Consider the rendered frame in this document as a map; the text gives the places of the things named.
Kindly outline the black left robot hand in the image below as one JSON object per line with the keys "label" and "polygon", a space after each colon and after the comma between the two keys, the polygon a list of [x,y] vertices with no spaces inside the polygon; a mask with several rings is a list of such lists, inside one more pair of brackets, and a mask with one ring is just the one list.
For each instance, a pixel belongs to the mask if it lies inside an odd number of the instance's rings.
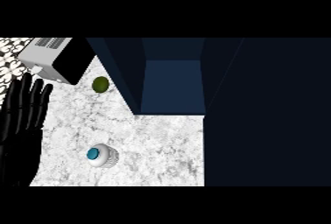
{"label": "black left robot hand", "polygon": [[37,175],[51,84],[25,73],[0,109],[0,187],[26,187]]}

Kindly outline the dark blue open cabinet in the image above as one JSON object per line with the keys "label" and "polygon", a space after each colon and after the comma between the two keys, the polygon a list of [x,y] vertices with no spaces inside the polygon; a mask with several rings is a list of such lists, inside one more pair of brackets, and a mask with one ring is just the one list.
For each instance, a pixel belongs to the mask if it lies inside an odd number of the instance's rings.
{"label": "dark blue open cabinet", "polygon": [[90,38],[87,42],[133,114],[205,114],[239,38]]}

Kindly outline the dark blue cabinet door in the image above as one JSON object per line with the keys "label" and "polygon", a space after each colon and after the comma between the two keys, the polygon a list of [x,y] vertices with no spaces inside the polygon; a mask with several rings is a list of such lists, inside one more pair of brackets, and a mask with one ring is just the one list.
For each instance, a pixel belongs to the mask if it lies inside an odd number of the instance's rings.
{"label": "dark blue cabinet door", "polygon": [[204,117],[207,186],[331,186],[331,38],[246,38]]}

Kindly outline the green round fruit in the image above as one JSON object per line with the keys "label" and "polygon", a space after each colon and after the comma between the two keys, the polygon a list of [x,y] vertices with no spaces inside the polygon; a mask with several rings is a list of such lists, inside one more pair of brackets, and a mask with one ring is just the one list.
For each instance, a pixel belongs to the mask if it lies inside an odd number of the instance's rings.
{"label": "green round fruit", "polygon": [[91,83],[91,88],[96,93],[103,93],[109,88],[109,80],[106,77],[99,76]]}

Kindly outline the grey and black microwave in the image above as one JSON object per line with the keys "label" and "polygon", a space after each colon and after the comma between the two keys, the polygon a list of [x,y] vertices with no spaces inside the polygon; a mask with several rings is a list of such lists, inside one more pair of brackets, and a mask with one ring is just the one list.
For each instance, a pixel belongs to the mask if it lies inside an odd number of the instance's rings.
{"label": "grey and black microwave", "polygon": [[94,56],[85,38],[32,38],[17,59],[41,78],[77,85]]}

